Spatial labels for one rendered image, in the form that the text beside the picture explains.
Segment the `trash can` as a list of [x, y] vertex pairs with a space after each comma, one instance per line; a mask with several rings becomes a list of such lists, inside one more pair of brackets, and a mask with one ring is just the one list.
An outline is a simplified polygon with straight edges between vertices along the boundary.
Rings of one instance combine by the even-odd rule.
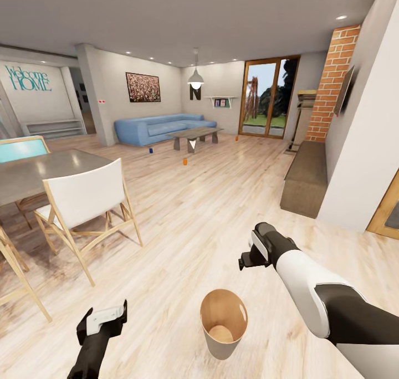
[[218, 360], [227, 360], [248, 327], [243, 300], [230, 290], [215, 289], [204, 297], [199, 311], [210, 353]]

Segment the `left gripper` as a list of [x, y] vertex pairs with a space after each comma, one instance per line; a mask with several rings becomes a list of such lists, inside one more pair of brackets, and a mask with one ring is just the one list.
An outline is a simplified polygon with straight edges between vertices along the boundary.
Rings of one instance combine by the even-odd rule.
[[93, 335], [87, 334], [86, 318], [93, 313], [94, 308], [89, 309], [84, 318], [76, 327], [79, 344], [82, 346], [78, 357], [86, 350], [98, 349], [102, 352], [102, 356], [104, 358], [109, 338], [121, 335], [122, 327], [124, 323], [127, 322], [127, 300], [124, 300], [123, 306], [124, 313], [121, 317], [113, 321], [103, 323], [99, 333]]

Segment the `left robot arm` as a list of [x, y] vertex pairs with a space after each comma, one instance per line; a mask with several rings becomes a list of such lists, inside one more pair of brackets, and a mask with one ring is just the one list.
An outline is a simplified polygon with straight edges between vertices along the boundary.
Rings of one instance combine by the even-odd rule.
[[89, 309], [76, 327], [82, 348], [67, 379], [98, 379], [109, 338], [121, 335], [127, 322], [127, 300], [113, 308], [93, 310]]

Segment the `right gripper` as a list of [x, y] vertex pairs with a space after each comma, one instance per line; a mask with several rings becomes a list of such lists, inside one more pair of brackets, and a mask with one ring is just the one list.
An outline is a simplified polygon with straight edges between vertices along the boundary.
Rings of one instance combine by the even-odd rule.
[[249, 252], [243, 252], [241, 258], [238, 259], [238, 263], [241, 271], [244, 267], [250, 268], [261, 265], [269, 265], [269, 262], [264, 257], [257, 256], [253, 250]]

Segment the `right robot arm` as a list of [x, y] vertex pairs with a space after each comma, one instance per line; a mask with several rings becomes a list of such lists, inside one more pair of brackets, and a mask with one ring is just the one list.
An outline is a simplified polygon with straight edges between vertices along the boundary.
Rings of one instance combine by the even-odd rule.
[[273, 264], [308, 329], [328, 339], [364, 379], [399, 379], [399, 316], [371, 305], [291, 238], [263, 222], [248, 239], [239, 268]]

